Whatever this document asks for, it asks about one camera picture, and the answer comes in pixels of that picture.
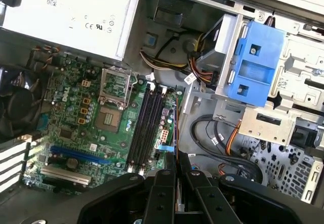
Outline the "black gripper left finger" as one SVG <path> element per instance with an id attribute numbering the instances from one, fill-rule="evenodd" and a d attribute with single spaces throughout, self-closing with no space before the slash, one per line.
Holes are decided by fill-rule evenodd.
<path id="1" fill-rule="evenodd" d="M 165 168 L 142 177 L 125 174 L 85 193 L 78 223 L 174 223 L 176 159 L 165 156 Z"/>

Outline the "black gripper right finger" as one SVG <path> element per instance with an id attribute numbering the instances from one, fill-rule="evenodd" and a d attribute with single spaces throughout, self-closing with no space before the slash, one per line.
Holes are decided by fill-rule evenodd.
<path id="1" fill-rule="evenodd" d="M 226 174 L 219 180 L 192 169 L 179 154 L 185 210 L 200 212 L 197 223 L 307 223 L 308 205 L 246 178 Z"/>

